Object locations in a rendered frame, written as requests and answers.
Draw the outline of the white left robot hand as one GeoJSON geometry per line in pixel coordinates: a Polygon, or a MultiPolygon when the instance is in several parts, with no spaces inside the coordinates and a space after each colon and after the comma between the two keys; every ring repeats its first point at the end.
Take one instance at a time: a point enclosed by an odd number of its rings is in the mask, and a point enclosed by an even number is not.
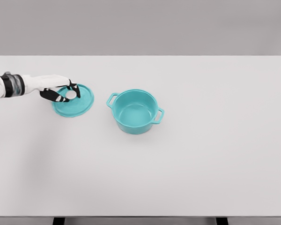
{"type": "Polygon", "coordinates": [[[61,75],[43,75],[39,81],[40,96],[52,102],[69,102],[67,97],[63,97],[52,88],[66,87],[68,90],[73,90],[78,98],[81,97],[78,84],[73,83],[69,78],[61,75]]]}

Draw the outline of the teal pot lid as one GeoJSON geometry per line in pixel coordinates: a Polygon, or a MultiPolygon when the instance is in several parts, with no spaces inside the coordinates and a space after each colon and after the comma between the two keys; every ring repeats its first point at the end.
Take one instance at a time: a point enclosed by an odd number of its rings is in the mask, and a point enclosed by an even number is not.
{"type": "Polygon", "coordinates": [[[94,103],[94,94],[92,90],[83,85],[77,84],[80,90],[80,98],[75,97],[69,102],[52,102],[53,110],[64,117],[76,117],[87,112],[94,103]]]}

